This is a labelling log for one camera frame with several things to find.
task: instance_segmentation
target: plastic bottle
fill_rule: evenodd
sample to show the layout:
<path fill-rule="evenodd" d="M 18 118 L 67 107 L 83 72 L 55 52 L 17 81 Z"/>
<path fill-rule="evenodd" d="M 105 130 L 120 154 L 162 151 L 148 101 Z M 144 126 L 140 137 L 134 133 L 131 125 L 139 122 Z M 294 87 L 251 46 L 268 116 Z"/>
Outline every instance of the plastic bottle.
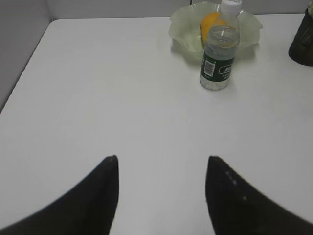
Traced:
<path fill-rule="evenodd" d="M 207 37 L 202 60 L 200 83 L 209 90 L 220 90 L 229 83 L 232 64 L 240 41 L 241 0 L 222 0 L 220 16 Z"/>

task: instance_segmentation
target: bottle label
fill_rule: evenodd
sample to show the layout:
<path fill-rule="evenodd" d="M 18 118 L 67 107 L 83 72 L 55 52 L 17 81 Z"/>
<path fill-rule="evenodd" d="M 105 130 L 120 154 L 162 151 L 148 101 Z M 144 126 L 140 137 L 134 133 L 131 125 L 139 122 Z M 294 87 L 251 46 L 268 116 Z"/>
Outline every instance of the bottle label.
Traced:
<path fill-rule="evenodd" d="M 230 60 L 215 60 L 204 53 L 201 75 L 212 82 L 223 82 L 229 79 L 233 62 L 234 58 Z"/>

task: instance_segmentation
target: orange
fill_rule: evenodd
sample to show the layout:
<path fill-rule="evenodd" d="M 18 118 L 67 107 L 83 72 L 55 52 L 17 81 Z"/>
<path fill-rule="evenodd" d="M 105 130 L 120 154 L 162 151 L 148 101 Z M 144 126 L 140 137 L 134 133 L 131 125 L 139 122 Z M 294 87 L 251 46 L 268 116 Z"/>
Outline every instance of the orange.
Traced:
<path fill-rule="evenodd" d="M 207 35 L 211 27 L 213 26 L 213 23 L 216 21 L 216 19 L 219 16 L 220 16 L 220 12 L 213 12 L 213 13 L 206 15 L 204 19 L 201 21 L 200 31 L 201 31 L 203 43 L 206 43 Z M 223 25 L 223 24 L 226 24 L 226 22 L 220 18 L 215 24 Z"/>

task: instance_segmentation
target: cubicle wall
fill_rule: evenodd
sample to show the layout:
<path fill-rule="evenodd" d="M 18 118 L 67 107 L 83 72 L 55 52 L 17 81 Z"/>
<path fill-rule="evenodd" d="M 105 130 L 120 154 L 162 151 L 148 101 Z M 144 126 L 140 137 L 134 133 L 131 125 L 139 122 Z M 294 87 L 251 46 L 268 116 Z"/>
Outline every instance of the cubicle wall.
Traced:
<path fill-rule="evenodd" d="M 203 0 L 192 0 L 193 3 Z M 220 3 L 221 0 L 210 0 Z M 310 0 L 243 0 L 243 9 L 254 14 L 304 13 Z"/>
<path fill-rule="evenodd" d="M 45 0 L 0 0 L 0 112 L 50 21 Z"/>
<path fill-rule="evenodd" d="M 190 0 L 47 0 L 54 19 L 170 16 Z"/>

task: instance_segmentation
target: bottle cap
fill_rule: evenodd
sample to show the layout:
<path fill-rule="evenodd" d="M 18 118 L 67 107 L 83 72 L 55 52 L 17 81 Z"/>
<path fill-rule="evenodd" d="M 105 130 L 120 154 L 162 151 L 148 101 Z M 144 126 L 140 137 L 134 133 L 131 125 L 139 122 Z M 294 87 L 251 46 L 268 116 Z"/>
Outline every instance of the bottle cap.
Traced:
<path fill-rule="evenodd" d="M 241 0 L 222 0 L 221 12 L 226 15 L 237 16 L 241 11 Z"/>

